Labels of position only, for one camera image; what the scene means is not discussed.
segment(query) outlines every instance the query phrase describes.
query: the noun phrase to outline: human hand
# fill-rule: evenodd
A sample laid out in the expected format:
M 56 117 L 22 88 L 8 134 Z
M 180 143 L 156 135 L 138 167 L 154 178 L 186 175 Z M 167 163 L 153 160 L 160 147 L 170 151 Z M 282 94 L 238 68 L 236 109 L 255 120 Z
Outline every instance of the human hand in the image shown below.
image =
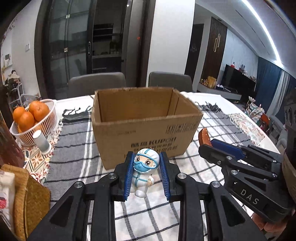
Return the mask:
M 148 186 L 152 185 L 152 181 L 150 180 L 150 178 L 148 179 L 147 184 L 148 184 Z
M 287 225 L 287 218 L 284 218 L 279 223 L 267 223 L 258 214 L 253 213 L 252 220 L 258 226 L 260 230 L 264 229 L 266 232 L 281 234 Z

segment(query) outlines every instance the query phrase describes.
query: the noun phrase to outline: decorative figurine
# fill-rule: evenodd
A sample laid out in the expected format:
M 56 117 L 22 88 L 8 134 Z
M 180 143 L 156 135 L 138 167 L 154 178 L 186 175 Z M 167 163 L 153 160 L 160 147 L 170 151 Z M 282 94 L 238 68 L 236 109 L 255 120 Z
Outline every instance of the decorative figurine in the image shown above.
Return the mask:
M 158 168 L 159 155 L 155 150 L 144 148 L 138 151 L 133 161 L 133 179 L 131 193 L 145 197 L 148 187 L 154 184 L 152 173 Z

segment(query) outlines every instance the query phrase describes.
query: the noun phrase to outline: blue curtain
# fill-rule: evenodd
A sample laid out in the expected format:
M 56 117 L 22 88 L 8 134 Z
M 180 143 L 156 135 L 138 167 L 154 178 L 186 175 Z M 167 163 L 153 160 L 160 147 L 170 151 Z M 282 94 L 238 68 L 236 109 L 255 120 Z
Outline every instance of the blue curtain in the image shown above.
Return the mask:
M 274 97 L 279 79 L 281 76 L 282 69 L 275 64 L 269 62 L 261 57 L 258 58 L 258 69 L 257 69 L 257 84 L 255 92 L 256 105 L 264 109 L 267 112 L 271 101 Z
M 288 85 L 288 88 L 287 88 L 287 91 L 285 93 L 285 96 L 287 93 L 289 93 L 289 91 L 291 91 L 292 89 L 294 89 L 296 87 L 296 79 L 291 76 L 290 77 L 290 81 L 289 81 L 289 85 Z M 281 104 L 281 107 L 279 109 L 279 112 L 276 114 L 276 117 L 284 124 L 285 123 L 285 97 L 283 99 L 283 102 Z

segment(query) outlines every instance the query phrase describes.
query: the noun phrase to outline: white cylindrical object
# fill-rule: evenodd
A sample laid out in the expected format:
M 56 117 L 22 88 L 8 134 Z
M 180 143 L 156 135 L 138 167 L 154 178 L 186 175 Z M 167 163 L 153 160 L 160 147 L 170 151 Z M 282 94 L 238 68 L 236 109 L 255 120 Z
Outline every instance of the white cylindrical object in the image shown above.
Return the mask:
M 48 154 L 52 146 L 51 144 L 47 141 L 45 138 L 44 134 L 42 133 L 41 130 L 37 130 L 33 134 L 33 139 L 39 150 L 41 151 L 42 155 Z

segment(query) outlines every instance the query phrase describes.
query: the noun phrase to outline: figurine head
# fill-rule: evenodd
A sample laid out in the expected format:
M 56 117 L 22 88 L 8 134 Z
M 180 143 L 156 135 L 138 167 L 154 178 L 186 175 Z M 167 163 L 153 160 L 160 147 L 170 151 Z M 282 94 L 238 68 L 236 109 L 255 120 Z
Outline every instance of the figurine head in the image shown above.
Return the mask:
M 133 168 L 141 174 L 154 172 L 159 165 L 159 155 L 156 151 L 144 148 L 138 151 L 133 161 Z

